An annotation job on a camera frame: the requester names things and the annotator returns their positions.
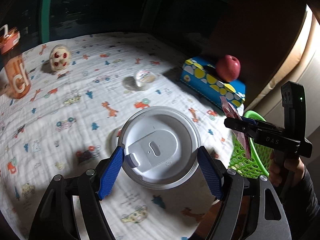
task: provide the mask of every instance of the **white ball with red spots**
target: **white ball with red spots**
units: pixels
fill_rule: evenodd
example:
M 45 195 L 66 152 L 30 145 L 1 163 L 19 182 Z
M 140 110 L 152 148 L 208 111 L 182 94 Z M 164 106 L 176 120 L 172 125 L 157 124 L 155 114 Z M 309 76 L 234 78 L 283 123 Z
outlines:
M 50 53 L 50 65 L 52 71 L 58 72 L 68 67 L 71 53 L 64 45 L 55 46 Z

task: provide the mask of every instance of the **toy ball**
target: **toy ball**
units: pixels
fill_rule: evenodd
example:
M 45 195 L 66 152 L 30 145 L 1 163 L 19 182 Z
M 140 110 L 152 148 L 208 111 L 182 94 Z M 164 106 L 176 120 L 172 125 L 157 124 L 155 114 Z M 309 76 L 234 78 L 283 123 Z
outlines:
M 54 72 L 64 70 L 70 63 L 71 53 L 64 45 L 55 46 L 50 53 L 50 65 Z
M 226 82 L 236 80 L 240 75 L 240 62 L 231 55 L 225 55 L 216 63 L 216 71 L 218 76 Z

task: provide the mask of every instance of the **bottle handle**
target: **bottle handle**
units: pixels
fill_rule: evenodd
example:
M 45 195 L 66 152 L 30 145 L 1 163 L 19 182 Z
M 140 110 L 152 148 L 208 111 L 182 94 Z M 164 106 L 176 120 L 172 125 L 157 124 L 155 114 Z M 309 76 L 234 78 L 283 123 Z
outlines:
M 5 24 L 5 25 L 3 25 L 1 28 L 0 28 L 0 32 L 2 31 L 2 30 L 4 30 L 4 38 L 6 38 L 7 36 L 8 36 L 8 25 L 7 24 Z

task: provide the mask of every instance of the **black sleeve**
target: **black sleeve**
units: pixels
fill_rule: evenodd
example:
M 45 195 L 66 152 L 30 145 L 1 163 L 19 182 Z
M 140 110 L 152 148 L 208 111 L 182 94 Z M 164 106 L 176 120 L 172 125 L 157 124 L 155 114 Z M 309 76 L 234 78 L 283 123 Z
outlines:
M 298 240 L 319 211 L 318 199 L 306 167 L 302 180 L 288 191 L 283 208 L 288 219 L 292 240 Z

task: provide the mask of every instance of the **human hand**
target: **human hand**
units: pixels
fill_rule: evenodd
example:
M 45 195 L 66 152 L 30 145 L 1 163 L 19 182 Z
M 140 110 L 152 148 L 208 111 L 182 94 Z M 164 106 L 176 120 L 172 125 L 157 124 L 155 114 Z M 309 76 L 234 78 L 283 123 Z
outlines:
M 305 169 L 304 164 L 300 158 L 298 160 L 286 159 L 284 161 L 284 167 L 287 170 L 294 172 L 294 177 L 291 184 L 291 187 L 294 187 L 303 178 Z M 273 186 L 278 187 L 281 184 L 282 179 L 283 178 L 280 176 L 280 167 L 276 164 L 275 155 L 272 152 L 270 154 L 269 180 Z

